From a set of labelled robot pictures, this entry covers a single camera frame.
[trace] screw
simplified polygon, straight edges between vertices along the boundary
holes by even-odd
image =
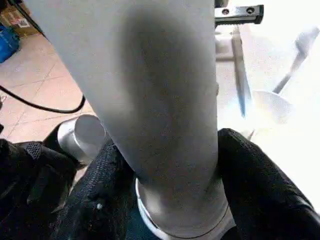
[[[248,7],[248,8],[246,9],[246,12],[247,12],[248,14],[253,14],[253,13],[255,12],[255,9],[254,9],[253,7]]]
[[[225,8],[222,10],[223,15],[228,15],[229,14],[229,9]]]

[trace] black mesh fabric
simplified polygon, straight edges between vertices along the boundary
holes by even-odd
[[[320,239],[309,200],[257,145],[231,129],[218,132],[218,145],[225,194],[242,239]]]
[[[74,186],[51,239],[125,239],[133,177],[116,146],[107,142]]]
[[[36,182],[43,169],[47,178]],[[0,239],[44,240],[64,204],[76,168],[66,156],[39,142],[12,144],[0,139]],[[30,201],[32,189],[42,189]]]

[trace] cardboard box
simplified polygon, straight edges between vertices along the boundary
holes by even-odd
[[[24,3],[20,3],[19,5],[30,15],[30,11]],[[20,38],[39,33],[14,6],[10,6],[9,4],[8,7],[1,12],[0,22],[5,27],[12,27]]]

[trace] tile floor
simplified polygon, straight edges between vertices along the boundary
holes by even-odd
[[[73,109],[82,93],[55,52],[42,36],[33,35],[21,40],[21,48],[0,64],[0,85],[33,103],[57,109]],[[0,91],[3,102],[0,138],[13,143],[43,140],[52,129],[80,114],[94,114],[86,102],[75,114],[59,114],[29,107]]]

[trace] metal bracket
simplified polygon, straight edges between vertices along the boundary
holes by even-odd
[[[264,5],[218,7],[214,9],[215,25],[260,24]]]

